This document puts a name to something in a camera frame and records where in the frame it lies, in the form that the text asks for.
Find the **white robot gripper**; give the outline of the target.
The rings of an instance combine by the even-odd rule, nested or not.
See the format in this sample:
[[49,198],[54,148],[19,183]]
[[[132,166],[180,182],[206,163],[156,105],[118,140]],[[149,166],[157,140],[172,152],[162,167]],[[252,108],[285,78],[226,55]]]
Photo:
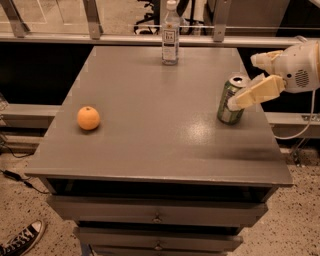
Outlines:
[[319,43],[315,40],[284,51],[257,53],[250,60],[254,67],[275,75],[260,74],[238,91],[232,100],[240,109],[273,100],[284,90],[301,93],[319,88]]

